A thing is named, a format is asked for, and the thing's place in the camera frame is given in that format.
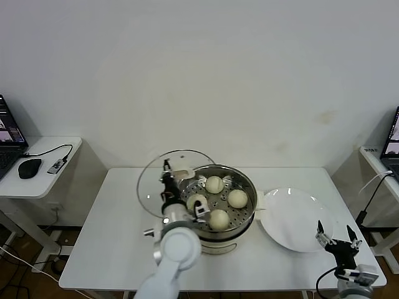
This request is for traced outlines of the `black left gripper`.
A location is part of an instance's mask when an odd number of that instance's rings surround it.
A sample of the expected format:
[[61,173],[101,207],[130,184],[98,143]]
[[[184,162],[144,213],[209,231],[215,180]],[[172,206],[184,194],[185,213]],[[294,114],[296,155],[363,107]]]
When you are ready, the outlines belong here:
[[163,202],[177,202],[180,200],[180,189],[177,185],[177,182],[173,179],[173,174],[171,170],[171,166],[169,163],[169,159],[165,159],[163,161],[163,171],[161,174],[161,182],[164,185],[164,190],[161,193],[161,198]]

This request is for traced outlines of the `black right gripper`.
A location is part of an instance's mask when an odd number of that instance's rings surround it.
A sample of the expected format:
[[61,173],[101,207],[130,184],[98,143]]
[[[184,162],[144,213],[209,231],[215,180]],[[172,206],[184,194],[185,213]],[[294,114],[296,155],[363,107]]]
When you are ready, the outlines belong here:
[[324,227],[320,220],[317,222],[317,233],[315,238],[318,243],[330,254],[334,256],[337,264],[336,271],[343,272],[344,270],[355,270],[357,264],[355,256],[359,253],[359,247],[362,240],[358,239],[356,233],[347,225],[347,233],[350,242],[344,240],[331,239],[324,231]]

